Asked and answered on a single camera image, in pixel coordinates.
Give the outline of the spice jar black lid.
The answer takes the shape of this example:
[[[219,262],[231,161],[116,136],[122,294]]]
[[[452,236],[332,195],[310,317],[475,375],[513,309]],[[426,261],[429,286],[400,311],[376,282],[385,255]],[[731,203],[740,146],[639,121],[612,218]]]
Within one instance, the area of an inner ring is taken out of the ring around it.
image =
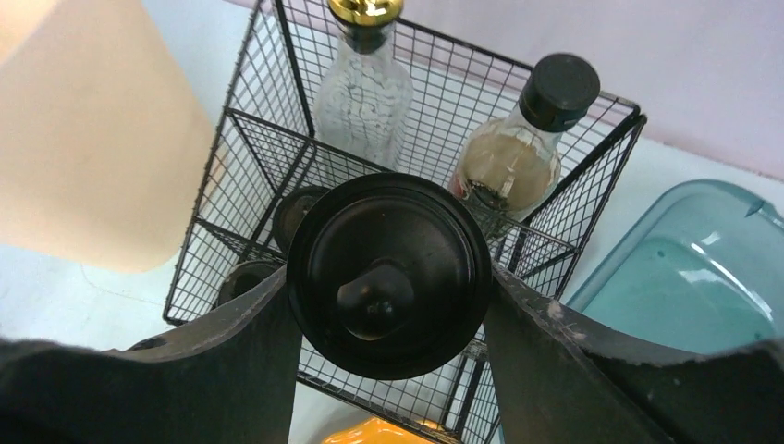
[[[327,192],[288,250],[289,303],[304,337],[327,361],[372,379],[421,376],[457,356],[484,320],[492,284],[472,214],[404,173]]]
[[[283,254],[288,254],[301,220],[328,192],[326,187],[312,185],[298,188],[282,198],[274,213],[272,236]]]
[[[218,291],[213,308],[217,308],[253,289],[281,266],[276,262],[252,260],[236,265],[228,273]]]

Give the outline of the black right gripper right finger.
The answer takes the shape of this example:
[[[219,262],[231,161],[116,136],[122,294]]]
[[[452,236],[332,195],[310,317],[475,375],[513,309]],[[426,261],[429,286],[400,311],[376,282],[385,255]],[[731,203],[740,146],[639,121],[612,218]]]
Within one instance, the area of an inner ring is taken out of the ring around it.
[[[502,267],[484,320],[509,443],[779,443],[783,342],[702,355],[626,335]]]

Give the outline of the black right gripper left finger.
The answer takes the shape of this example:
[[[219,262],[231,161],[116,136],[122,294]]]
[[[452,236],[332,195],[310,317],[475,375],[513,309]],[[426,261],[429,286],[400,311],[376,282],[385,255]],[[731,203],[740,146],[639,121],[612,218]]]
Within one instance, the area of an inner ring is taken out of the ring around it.
[[[1,343],[5,443],[284,443],[301,333],[286,272],[125,351]]]

